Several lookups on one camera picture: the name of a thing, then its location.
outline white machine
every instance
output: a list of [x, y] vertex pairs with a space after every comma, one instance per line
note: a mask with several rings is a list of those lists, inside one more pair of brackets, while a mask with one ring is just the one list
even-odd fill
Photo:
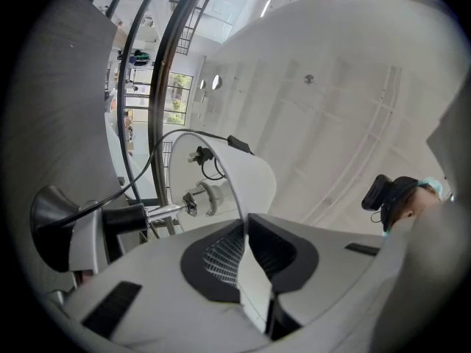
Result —
[[[400, 347], [437, 315], [470, 269], [471, 156], [462, 147], [471, 142], [468, 94], [465, 88], [428, 141], [455, 201], [401, 220], [385, 240], [265, 214], [276, 191], [269, 166], [249, 150], [195, 133], [174, 145], [172, 206], [98, 209], [58, 234], [41, 227], [79, 208], [59, 191], [44, 190], [32, 208], [38, 251], [57, 270], [91, 271], [59, 307], [134, 352]], [[200, 162], [208, 167], [204, 176]], [[145, 243], [109, 264], [106, 231], [138, 229], [177, 212], [184, 233]], [[132, 213], [134, 218], [124, 217]], [[240, 303], [238, 266], [246, 236], [272, 285], [265, 333]]]

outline metal railing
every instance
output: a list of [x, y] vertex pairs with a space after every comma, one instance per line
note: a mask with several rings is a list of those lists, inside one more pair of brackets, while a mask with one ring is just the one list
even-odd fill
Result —
[[[113, 17], [113, 13], [115, 12], [116, 7], [119, 4], [119, 1], [120, 0], [111, 1], [110, 6], [107, 8], [106, 12], [106, 16], [108, 18]], [[130, 182], [134, 180], [134, 176], [130, 167], [124, 131], [125, 79], [128, 68], [128, 62], [132, 50], [132, 44], [134, 42], [135, 36], [137, 35], [141, 20], [147, 10], [147, 7], [149, 6], [150, 1], [151, 0], [143, 0], [141, 6], [139, 7], [138, 13], [136, 14], [136, 17], [134, 18], [134, 21], [132, 23], [130, 32], [127, 36], [126, 44], [124, 46], [124, 50], [121, 54], [121, 64], [119, 69], [117, 86], [118, 137], [120, 140], [124, 166], [126, 168], [126, 173]], [[199, 0], [180, 0], [178, 2], [174, 13], [170, 17], [170, 20], [167, 24], [166, 30], [159, 45], [159, 49], [155, 59], [155, 66], [152, 72], [152, 81], [149, 93], [149, 152], [152, 152], [155, 143], [163, 135], [163, 112], [166, 99], [166, 89], [170, 74], [170, 67], [173, 62], [177, 47], [179, 47], [179, 40], [184, 33], [188, 19], [194, 15], [196, 11], [195, 7], [197, 7], [198, 2]], [[201, 7], [201, 12], [200, 14], [198, 14], [198, 18], [195, 21], [194, 27], [192, 27], [191, 36], [187, 38], [189, 39], [188, 43], [191, 43], [191, 39], [193, 38], [194, 31], [196, 29], [196, 25], [199, 23], [202, 11], [204, 10], [208, 2], [209, 0], [205, 0], [206, 4], [203, 4], [203, 6]], [[167, 205], [169, 203], [167, 198], [166, 187], [168, 179], [166, 178], [166, 172], [164, 168], [168, 166], [168, 161], [166, 163], [163, 156], [164, 154], [162, 150], [162, 144], [160, 144], [157, 154], [151, 162], [151, 166], [155, 190], [157, 193], [157, 200], [159, 201], [160, 205]], [[136, 201], [141, 202], [141, 197], [135, 185], [133, 185], [132, 191], [135, 194]], [[169, 234], [174, 235], [174, 224], [171, 218], [166, 218], [165, 225], [167, 226]]]
[[193, 8], [190, 17], [185, 27], [183, 28], [182, 35], [178, 40], [178, 46], [176, 50], [178, 54], [188, 55], [196, 28], [198, 27], [199, 21], [201, 20], [203, 12], [206, 10], [209, 1], [210, 0], [199, 0]]
[[167, 190], [170, 188], [169, 166], [170, 166], [170, 154], [171, 154], [172, 148], [173, 148], [173, 143], [171, 141], [164, 141], [162, 143], [163, 169], [166, 172], [165, 184], [166, 184]]

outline black vent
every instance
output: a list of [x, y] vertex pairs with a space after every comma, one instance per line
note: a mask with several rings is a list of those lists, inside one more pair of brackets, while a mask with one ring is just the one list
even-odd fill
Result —
[[240, 226], [205, 250], [205, 270], [222, 282], [237, 287], [238, 264], [243, 255], [244, 230]]
[[255, 259], [269, 279], [288, 267], [296, 258], [294, 246], [268, 229], [251, 230], [250, 246]]
[[237, 272], [244, 255], [244, 222], [225, 221], [207, 228], [213, 233], [193, 242], [183, 252], [182, 274], [206, 299], [240, 303]]

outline black plug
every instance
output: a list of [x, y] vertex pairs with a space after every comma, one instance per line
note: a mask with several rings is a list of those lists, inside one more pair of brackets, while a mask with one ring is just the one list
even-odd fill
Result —
[[188, 158], [188, 161], [190, 163], [192, 162], [198, 162], [198, 165], [202, 165], [206, 161], [211, 161], [214, 158], [213, 152], [208, 149], [208, 148], [202, 148], [201, 146], [198, 146], [198, 149], [194, 153], [190, 153], [190, 158]]
[[229, 144], [229, 146], [232, 146], [235, 149], [245, 151], [246, 153], [253, 154], [250, 151], [249, 144], [245, 143], [244, 141], [240, 141], [238, 138], [235, 138], [232, 135], [227, 138], [227, 143]]

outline glass panel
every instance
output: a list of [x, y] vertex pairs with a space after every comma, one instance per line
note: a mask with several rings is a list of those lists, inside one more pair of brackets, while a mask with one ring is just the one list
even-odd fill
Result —
[[216, 42], [223, 43], [229, 38], [229, 34], [232, 29], [232, 25], [209, 15], [203, 15], [196, 27], [196, 33], [203, 37], [215, 40]]
[[169, 113], [165, 111], [163, 113], [163, 123], [177, 124], [177, 125], [183, 126], [185, 125], [185, 115], [186, 114]]
[[128, 34], [135, 15], [138, 13], [139, 7], [143, 0], [120, 0], [116, 7], [112, 22], [118, 26], [124, 34]]
[[148, 121], [148, 110], [141, 109], [125, 109], [124, 110], [124, 121], [130, 120], [130, 124], [133, 122], [147, 122]]
[[149, 107], [149, 98], [146, 97], [126, 97], [126, 106]]
[[[132, 145], [130, 145], [130, 163], [132, 174], [136, 178], [149, 159], [148, 123], [137, 121], [140, 117], [134, 115], [136, 112], [147, 113], [145, 110], [130, 110], [133, 115], [132, 121]], [[152, 169], [149, 167], [144, 175], [136, 182], [136, 186], [142, 199], [154, 199], [157, 197], [152, 177]]]
[[149, 93], [150, 93], [150, 85], [139, 85], [139, 84], [137, 84], [137, 85], [134, 85], [134, 87], [126, 88], [126, 94], [146, 94], [146, 95], [149, 95]]
[[175, 74], [173, 72], [170, 72], [169, 86], [191, 89], [192, 81], [193, 81], [192, 76], [186, 76], [185, 74]]
[[150, 84], [152, 81], [152, 69], [132, 69], [131, 80], [134, 82], [143, 82], [144, 84]]
[[165, 110], [186, 113], [186, 105], [190, 91], [180, 88], [167, 87]]
[[103, 14], [106, 14], [112, 0], [93, 0], [93, 5]]

